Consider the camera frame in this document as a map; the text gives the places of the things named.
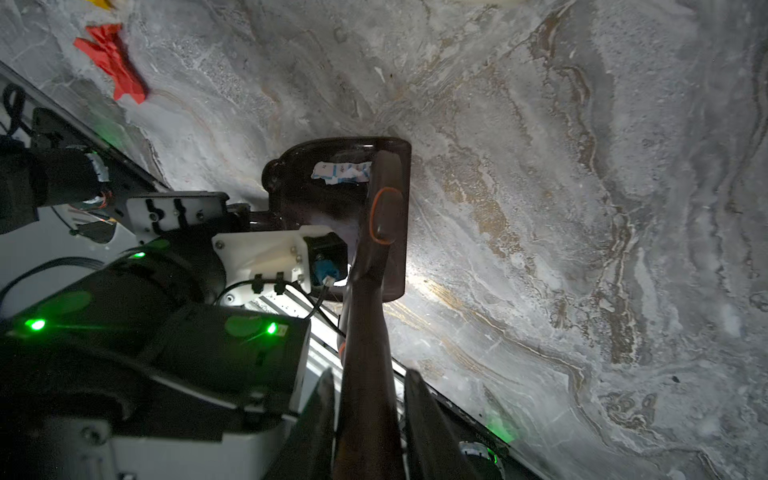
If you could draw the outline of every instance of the red crumpled paper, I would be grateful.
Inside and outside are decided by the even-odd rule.
[[[123,43],[118,37],[122,24],[99,25],[85,27],[96,43],[84,38],[76,38],[74,46],[82,50],[97,67],[107,72],[114,79],[114,99],[118,100],[124,94],[129,94],[136,103],[140,104],[147,98],[144,83],[128,60]]]

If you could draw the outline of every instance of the red crumpled cloth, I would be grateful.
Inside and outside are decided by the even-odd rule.
[[[114,99],[129,94],[140,104],[147,98],[144,83],[136,75],[133,65],[125,54],[123,43],[118,37],[122,24],[85,27],[96,43],[84,38],[76,38],[74,46],[91,57],[96,66],[107,72],[114,79]]]

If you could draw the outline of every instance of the orange ring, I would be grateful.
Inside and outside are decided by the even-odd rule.
[[[379,202],[379,197],[382,196],[384,192],[395,192],[396,194],[400,194],[402,196],[402,192],[394,187],[384,187],[381,190],[379,190],[378,193],[376,193],[376,196],[373,198],[373,205],[371,206],[371,212],[370,212],[370,218],[368,220],[368,235],[371,236],[371,239],[378,243],[379,245],[392,245],[394,243],[394,240],[390,240],[389,242],[385,240],[381,240],[376,237],[376,235],[373,234],[373,214],[376,212],[376,204]]]

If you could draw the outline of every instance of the bolt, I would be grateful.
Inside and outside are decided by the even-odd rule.
[[[89,445],[101,445],[104,440],[101,439],[101,434],[98,430],[92,427],[85,427],[80,431],[80,437],[82,437]]]

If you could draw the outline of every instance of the marble floor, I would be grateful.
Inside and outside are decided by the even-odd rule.
[[[0,61],[178,190],[413,144],[395,357],[549,478],[765,478],[768,2],[0,2]],[[123,22],[142,105],[72,46]]]

